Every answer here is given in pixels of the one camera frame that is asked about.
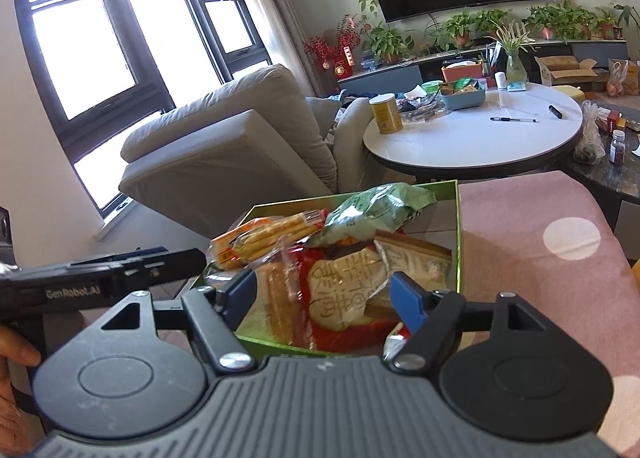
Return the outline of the person's left hand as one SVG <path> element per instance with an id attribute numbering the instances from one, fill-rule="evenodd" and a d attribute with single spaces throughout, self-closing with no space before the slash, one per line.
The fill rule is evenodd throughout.
<path id="1" fill-rule="evenodd" d="M 41 419 L 26 412 L 30 397 L 27 369 L 41 362 L 38 350 L 11 328 L 1 326 L 1 453 L 32 452 L 44 437 Z"/>

